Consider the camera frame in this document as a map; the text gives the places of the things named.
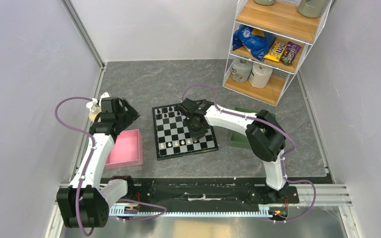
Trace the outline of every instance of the wooden shelf board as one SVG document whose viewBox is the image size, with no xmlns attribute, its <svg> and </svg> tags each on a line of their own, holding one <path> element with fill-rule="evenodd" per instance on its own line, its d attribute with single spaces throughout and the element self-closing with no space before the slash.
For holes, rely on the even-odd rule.
<svg viewBox="0 0 381 238">
<path fill-rule="evenodd" d="M 268 81 L 268 84 L 264 88 L 252 87 L 249 80 L 244 83 L 239 83 L 230 77 L 227 79 L 224 86 L 276 106 L 284 84 L 284 78 L 272 75 Z"/>
<path fill-rule="evenodd" d="M 318 18 L 308 18 L 297 11 L 297 6 L 281 1 L 264 6 L 248 0 L 236 21 L 259 29 L 275 32 L 294 39 L 313 43 L 319 26 Z"/>
<path fill-rule="evenodd" d="M 285 38 L 285 37 L 277 37 L 276 39 L 278 42 L 282 42 L 284 44 L 287 44 L 287 42 L 289 42 L 289 39 Z M 249 58 L 255 62 L 258 62 L 258 63 L 262 63 L 262 64 L 265 64 L 265 65 L 268 65 L 268 66 L 271 66 L 271 67 L 275 67 L 275 68 L 279 68 L 281 70 L 284 70 L 286 72 L 289 72 L 289 73 L 292 73 L 294 74 L 294 72 L 296 71 L 296 68 L 297 68 L 297 65 L 299 64 L 299 61 L 300 61 L 300 57 L 302 55 L 302 51 L 303 51 L 303 48 L 306 47 L 305 44 L 300 44 L 300 42 L 293 42 L 299 46 L 301 46 L 302 48 L 299 50 L 299 52 L 297 52 L 297 55 L 296 55 L 296 58 L 294 59 L 293 61 L 293 64 L 292 65 L 285 65 L 283 62 L 279 61 L 279 62 L 275 62 L 273 60 L 270 60 L 270 59 L 264 59 L 263 62 L 259 61 L 258 59 L 256 59 L 255 57 L 253 57 L 249 51 L 246 49 L 246 47 L 242 46 L 238 49 L 236 49 L 235 51 L 232 49 L 230 52 L 232 53 L 236 53 L 238 55 L 241 55 L 243 57 L 246 57 L 246 58 Z"/>
</svg>

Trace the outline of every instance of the black and white chessboard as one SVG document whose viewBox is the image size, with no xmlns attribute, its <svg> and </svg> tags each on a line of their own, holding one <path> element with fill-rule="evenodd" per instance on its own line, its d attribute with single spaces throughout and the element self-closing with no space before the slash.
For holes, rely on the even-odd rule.
<svg viewBox="0 0 381 238">
<path fill-rule="evenodd" d="M 218 150 L 212 126 L 203 138 L 192 140 L 188 127 L 183 125 L 186 117 L 178 111 L 178 105 L 152 108 L 157 160 Z"/>
</svg>

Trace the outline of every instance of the purple snack bag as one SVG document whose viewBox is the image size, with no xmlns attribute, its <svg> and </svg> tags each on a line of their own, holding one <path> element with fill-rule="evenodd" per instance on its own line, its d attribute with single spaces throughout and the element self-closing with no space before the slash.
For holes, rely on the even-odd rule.
<svg viewBox="0 0 381 238">
<path fill-rule="evenodd" d="M 301 46 L 289 41 L 287 43 L 287 48 L 281 57 L 281 61 L 286 65 L 292 65 L 293 60 L 296 58 L 297 52 L 299 52 L 301 48 Z"/>
</svg>

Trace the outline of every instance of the marble-patterned surface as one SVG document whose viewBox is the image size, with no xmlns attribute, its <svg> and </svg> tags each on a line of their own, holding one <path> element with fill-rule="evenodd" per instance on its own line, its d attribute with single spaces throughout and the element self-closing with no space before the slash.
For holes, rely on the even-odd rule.
<svg viewBox="0 0 381 238">
<path fill-rule="evenodd" d="M 297 144 L 297 150 L 286 158 L 289 176 L 324 176 L 322 158 L 297 80 L 290 85 L 278 106 L 273 107 L 223 88 L 225 64 L 224 59 L 110 62 L 100 94 L 107 91 L 113 96 L 125 97 L 141 114 L 129 129 L 141 131 L 144 164 L 105 170 L 103 177 L 264 177 L 261 160 L 251 150 L 229 146 L 231 131 L 220 127 L 214 128 L 218 151 L 156 160 L 151 108 L 180 102 L 187 86 L 201 82 L 219 90 L 218 104 L 221 106 L 266 109 L 277 115 L 282 128 Z M 213 100 L 213 93 L 208 88 L 195 87 L 189 90 L 187 97 Z"/>
</svg>

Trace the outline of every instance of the pink tray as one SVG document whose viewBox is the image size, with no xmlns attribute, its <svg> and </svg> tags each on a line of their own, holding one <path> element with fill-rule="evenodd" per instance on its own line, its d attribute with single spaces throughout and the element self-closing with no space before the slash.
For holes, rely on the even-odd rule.
<svg viewBox="0 0 381 238">
<path fill-rule="evenodd" d="M 117 169 L 128 166 L 142 165 L 142 136 L 139 129 L 125 130 L 116 139 L 115 146 L 106 160 L 105 169 Z"/>
</svg>

